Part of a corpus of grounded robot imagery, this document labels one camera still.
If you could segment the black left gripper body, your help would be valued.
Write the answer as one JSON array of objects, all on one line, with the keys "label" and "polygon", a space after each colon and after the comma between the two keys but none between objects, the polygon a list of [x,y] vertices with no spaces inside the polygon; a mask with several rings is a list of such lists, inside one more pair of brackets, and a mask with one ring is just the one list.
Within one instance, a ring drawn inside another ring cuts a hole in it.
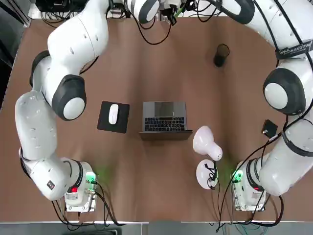
[{"label": "black left gripper body", "polygon": [[175,4],[163,5],[163,16],[166,17],[166,19],[171,25],[175,25],[177,23],[177,18],[180,13],[181,13],[180,5]]}]

